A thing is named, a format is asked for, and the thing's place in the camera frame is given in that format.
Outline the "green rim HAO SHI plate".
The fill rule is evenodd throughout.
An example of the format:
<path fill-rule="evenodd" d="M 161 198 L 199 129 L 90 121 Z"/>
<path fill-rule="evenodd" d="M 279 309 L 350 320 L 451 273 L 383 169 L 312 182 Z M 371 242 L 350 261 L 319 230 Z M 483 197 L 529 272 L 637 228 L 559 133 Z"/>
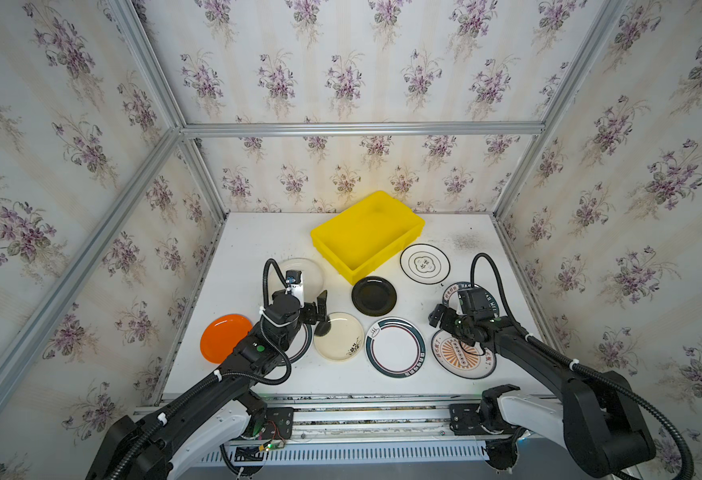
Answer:
<path fill-rule="evenodd" d="M 462 306 L 459 300 L 458 292 L 460 290 L 468 289 L 469 287 L 476 287 L 480 290 L 480 293 L 485 297 L 486 303 L 491 307 L 493 313 L 499 315 L 499 307 L 496 299 L 493 295 L 477 284 L 471 284 L 468 281 L 459 281 L 450 284 L 442 294 L 441 303 L 444 306 L 453 308 L 458 314 L 463 314 Z"/>

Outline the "orange sunburst pattern plate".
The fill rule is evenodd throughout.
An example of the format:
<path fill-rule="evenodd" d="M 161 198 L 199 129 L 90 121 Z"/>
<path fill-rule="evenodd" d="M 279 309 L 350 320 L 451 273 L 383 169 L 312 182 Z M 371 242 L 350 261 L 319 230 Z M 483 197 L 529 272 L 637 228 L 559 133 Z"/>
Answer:
<path fill-rule="evenodd" d="M 431 350 L 442 368 L 463 379 L 484 379 L 496 369 L 492 352 L 466 345 L 443 330 L 432 336 Z"/>

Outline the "white plate green quatrefoil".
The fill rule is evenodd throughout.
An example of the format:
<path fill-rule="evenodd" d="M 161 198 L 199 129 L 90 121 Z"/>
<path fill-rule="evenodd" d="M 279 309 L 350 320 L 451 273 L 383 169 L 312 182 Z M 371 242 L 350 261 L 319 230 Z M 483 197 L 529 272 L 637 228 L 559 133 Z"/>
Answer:
<path fill-rule="evenodd" d="M 423 285 L 440 284 L 451 272 L 448 256 L 431 244 L 409 245 L 401 252 L 399 263 L 406 277 Z"/>

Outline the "green rim plate under arm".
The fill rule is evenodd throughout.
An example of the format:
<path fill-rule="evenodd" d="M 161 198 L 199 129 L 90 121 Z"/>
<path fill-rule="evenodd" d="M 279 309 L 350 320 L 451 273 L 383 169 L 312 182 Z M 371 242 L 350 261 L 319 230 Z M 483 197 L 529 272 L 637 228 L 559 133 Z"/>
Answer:
<path fill-rule="evenodd" d="M 291 364 L 298 362 L 309 350 L 313 341 L 313 331 L 308 325 L 302 325 L 297 331 L 286 355 Z"/>

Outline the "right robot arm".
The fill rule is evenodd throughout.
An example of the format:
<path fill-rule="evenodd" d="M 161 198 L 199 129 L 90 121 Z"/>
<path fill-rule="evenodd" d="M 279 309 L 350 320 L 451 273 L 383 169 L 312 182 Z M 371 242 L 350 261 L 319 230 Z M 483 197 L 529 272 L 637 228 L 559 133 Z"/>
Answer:
<path fill-rule="evenodd" d="M 458 292 L 460 307 L 437 304 L 431 326 L 460 345 L 509 360 L 552 395 L 540 400 L 516 385 L 485 390 L 474 412 L 460 406 L 452 429 L 459 435 L 482 430 L 497 435 L 489 463 L 498 470 L 517 460 L 516 441 L 534 432 L 560 446 L 591 477 L 626 478 L 627 469 L 655 458 L 657 450 L 644 416 L 657 409 L 637 395 L 620 374 L 600 373 L 570 359 L 531 335 L 511 313 L 498 315 L 484 289 Z"/>

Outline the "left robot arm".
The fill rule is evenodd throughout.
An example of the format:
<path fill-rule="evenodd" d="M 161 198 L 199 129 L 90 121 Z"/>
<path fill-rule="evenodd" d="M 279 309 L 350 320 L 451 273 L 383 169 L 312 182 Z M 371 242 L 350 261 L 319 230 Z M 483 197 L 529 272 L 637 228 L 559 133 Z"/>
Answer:
<path fill-rule="evenodd" d="M 256 384 L 277 386 L 293 371 L 286 353 L 304 325 L 329 325 L 328 292 L 302 304 L 282 290 L 233 352 L 163 407 L 135 421 L 126 415 L 107 431 L 88 479 L 176 479 L 214 444 L 241 433 L 265 414 Z"/>

